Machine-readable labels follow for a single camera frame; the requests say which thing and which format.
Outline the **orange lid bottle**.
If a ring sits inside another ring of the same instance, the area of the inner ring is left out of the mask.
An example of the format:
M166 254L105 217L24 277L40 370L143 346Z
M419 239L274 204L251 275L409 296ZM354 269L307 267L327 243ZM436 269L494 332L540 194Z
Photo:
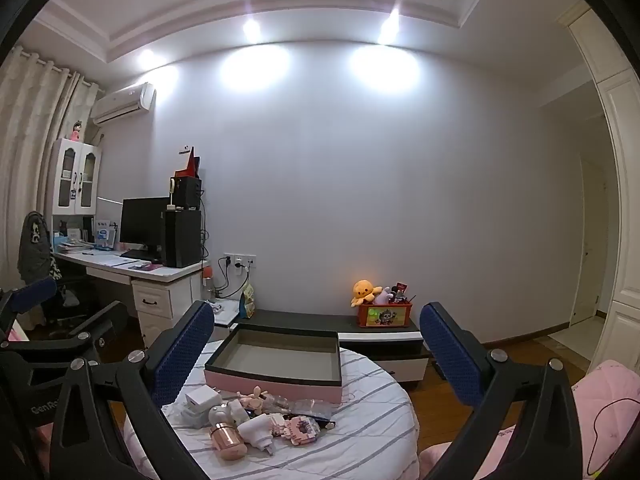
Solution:
M211 266L202 270L203 297L212 300L215 297L214 271Z

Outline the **red toy box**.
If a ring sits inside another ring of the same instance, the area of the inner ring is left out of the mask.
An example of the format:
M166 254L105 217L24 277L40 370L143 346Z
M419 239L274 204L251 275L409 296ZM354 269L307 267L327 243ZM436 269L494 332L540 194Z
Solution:
M360 304L357 322L362 328L407 327L412 304Z

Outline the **purple plush toy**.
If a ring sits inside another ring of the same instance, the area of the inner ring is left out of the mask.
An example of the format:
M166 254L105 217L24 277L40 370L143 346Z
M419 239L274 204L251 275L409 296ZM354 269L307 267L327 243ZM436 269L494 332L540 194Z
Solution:
M373 301L374 304L380 304L385 306L386 304L392 304L394 302L394 294L389 287L384 287L378 296Z

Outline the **pink doll on cabinet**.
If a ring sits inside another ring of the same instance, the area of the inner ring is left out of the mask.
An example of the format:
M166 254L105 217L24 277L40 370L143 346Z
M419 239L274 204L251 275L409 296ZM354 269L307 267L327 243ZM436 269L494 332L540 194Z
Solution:
M74 142L81 142L82 141L81 133L82 133L82 121L78 120L73 125L72 132L70 133L70 140Z

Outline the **white power adapter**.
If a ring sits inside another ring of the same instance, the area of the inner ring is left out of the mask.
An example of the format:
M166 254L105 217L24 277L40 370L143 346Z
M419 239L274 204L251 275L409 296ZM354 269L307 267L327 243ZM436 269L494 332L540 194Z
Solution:
M208 412L214 406L224 402L221 394L212 387L204 385L186 393L186 406L192 413Z

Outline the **striped white table cloth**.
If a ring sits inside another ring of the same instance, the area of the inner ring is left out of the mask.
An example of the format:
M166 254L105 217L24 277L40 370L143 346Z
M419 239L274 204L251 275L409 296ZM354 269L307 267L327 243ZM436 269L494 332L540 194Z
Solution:
M186 395L204 385L204 365L219 344L206 344L174 403L162 407L181 443L212 479L416 479L420 426L408 393L390 374L352 350L340 351L341 404L314 442L277 437L273 452L252 446L240 460L222 460L210 427L184 423Z

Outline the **pink white block toy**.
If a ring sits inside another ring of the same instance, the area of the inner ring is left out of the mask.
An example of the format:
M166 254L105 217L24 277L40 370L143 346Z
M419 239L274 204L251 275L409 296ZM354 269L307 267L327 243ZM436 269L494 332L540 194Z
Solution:
M279 436L294 446L311 444L317 441L321 434L318 422L305 415L285 419L279 430Z

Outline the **beige curtain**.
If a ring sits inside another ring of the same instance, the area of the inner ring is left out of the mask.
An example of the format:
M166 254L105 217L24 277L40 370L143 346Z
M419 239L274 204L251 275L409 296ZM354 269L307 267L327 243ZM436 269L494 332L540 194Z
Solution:
M44 211L53 144L86 124L99 86L22 47L1 65L1 286L21 284L18 245L26 214Z

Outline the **black office chair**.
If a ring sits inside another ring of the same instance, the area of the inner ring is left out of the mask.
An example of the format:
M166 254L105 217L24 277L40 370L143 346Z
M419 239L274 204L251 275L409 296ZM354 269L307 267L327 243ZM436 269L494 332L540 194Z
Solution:
M26 285L44 278L54 279L55 293L41 304L49 325L62 327L77 314L77 304L68 302L75 296L68 296L62 272L52 254L46 219L38 211L31 211L24 219L18 246L17 270Z

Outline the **jointed doll figure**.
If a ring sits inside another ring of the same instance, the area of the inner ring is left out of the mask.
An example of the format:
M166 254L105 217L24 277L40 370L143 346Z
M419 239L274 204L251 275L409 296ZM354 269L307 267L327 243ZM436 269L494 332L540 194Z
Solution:
M254 415L279 413L281 405L276 396L256 386L251 393L238 393L238 400L245 411Z

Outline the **black flower hair clip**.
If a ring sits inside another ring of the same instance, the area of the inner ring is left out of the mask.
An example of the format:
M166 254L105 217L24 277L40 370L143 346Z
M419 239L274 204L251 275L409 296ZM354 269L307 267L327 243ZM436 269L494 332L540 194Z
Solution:
M294 413L290 419L296 420L296 422L301 422L302 420L314 422L314 426L317 426L320 430L332 430L335 427L334 420L318 414Z

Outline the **wall power outlet strip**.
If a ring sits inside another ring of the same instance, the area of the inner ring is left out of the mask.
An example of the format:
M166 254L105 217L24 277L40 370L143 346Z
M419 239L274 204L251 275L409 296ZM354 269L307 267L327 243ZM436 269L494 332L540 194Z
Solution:
M253 269L256 266L255 255L224 253L224 262L234 268Z

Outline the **orange octopus plush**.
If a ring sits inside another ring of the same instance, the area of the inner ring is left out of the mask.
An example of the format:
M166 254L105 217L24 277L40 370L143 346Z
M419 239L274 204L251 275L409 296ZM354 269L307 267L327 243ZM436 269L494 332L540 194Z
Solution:
M360 280L352 286L352 301L350 302L350 306L356 308L362 304L372 304L382 290L382 286L374 286L368 280Z

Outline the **white air conditioner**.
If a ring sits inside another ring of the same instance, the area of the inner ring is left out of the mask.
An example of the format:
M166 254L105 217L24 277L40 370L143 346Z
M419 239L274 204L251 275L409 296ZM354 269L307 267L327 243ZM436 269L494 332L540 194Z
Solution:
M155 98L155 88L149 82L122 88L97 100L91 109L90 119L97 126L107 122L148 112Z

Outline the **white glass-door cabinet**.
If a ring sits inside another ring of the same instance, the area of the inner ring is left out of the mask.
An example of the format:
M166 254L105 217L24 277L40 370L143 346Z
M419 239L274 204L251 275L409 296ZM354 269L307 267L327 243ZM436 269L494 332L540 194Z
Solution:
M44 203L47 216L96 213L101 158L98 146L66 139L54 142Z

